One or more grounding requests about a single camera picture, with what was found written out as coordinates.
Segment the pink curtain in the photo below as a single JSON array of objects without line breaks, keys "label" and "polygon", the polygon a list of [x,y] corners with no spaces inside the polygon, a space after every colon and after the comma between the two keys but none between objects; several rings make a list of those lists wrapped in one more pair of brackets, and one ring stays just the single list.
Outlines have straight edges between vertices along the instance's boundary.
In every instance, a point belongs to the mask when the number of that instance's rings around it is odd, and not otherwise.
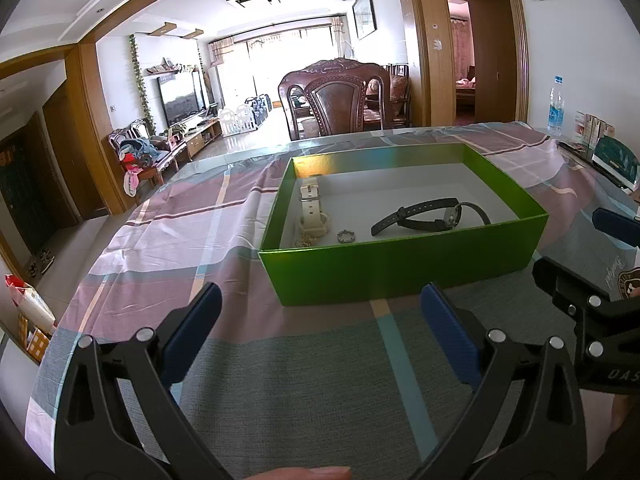
[{"label": "pink curtain", "polygon": [[456,81],[465,78],[469,72],[473,39],[469,22],[463,20],[451,20],[453,34],[453,55]]}]

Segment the plaid tablecloth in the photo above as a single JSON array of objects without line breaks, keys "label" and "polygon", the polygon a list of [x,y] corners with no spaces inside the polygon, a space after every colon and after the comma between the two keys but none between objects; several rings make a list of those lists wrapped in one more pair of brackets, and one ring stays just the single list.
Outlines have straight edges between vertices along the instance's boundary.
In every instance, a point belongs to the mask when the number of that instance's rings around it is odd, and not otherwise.
[{"label": "plaid tablecloth", "polygon": [[[590,219],[598,206],[633,217],[634,202],[522,123],[352,134],[214,168],[203,161],[137,208],[79,285],[30,399],[33,449],[54,468],[56,409],[82,333],[128,339],[213,281],[223,291],[222,315],[172,392],[223,466],[238,479],[297,465],[351,465],[367,480],[407,478],[470,395],[421,319],[417,297],[284,308],[257,251],[292,156],[426,142],[466,142],[510,174],[550,214],[536,256],[620,296],[618,275],[637,266],[636,250],[596,231]],[[516,340],[556,334],[574,344],[571,321],[537,290],[530,266],[448,295]],[[130,384],[121,389],[145,449],[162,458]],[[594,407],[593,456],[606,436],[610,396],[584,402]]]}]

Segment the hanging vine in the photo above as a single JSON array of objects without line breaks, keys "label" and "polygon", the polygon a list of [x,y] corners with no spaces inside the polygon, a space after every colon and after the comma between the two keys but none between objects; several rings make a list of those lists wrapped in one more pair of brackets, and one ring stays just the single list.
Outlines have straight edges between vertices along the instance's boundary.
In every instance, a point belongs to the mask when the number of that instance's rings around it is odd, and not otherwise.
[{"label": "hanging vine", "polygon": [[145,117],[149,121],[151,134],[155,135],[156,122],[154,121],[154,117],[151,113],[151,108],[149,107],[149,100],[146,97],[145,81],[142,78],[142,70],[140,70],[140,62],[138,61],[138,45],[136,44],[136,37],[133,34],[129,36],[129,46],[131,49],[131,61],[133,62],[133,72],[136,75],[136,85],[138,86],[138,94],[140,95],[140,101],[142,102],[142,110],[145,113]]}]

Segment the hand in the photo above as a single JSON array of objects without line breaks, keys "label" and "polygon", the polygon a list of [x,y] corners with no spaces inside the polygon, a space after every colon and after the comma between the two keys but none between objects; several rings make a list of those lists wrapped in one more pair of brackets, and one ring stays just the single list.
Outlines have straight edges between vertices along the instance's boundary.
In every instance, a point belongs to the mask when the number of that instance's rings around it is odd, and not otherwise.
[{"label": "hand", "polygon": [[305,469],[303,467],[283,467],[260,473],[246,480],[351,480],[350,467],[319,467]]}]

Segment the wooden door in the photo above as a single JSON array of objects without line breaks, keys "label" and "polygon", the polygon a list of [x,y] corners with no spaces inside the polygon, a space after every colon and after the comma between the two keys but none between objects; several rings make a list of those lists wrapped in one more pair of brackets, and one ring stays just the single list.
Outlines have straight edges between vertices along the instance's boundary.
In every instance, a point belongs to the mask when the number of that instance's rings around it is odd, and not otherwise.
[{"label": "wooden door", "polygon": [[92,218],[94,211],[102,208],[103,204],[82,155],[78,131],[66,95],[66,82],[49,98],[42,111],[69,193],[82,218]]},{"label": "wooden door", "polygon": [[27,125],[22,129],[21,137],[31,174],[40,189],[40,194],[56,223],[56,227],[63,229],[78,225],[78,218],[69,206],[58,176],[53,169],[49,150],[45,145],[44,131],[36,114],[31,116]]},{"label": "wooden door", "polygon": [[515,120],[518,75],[509,0],[468,0],[476,57],[476,122]]},{"label": "wooden door", "polygon": [[31,174],[20,140],[13,137],[0,151],[0,190],[22,240],[31,254],[37,254],[57,227]]}]

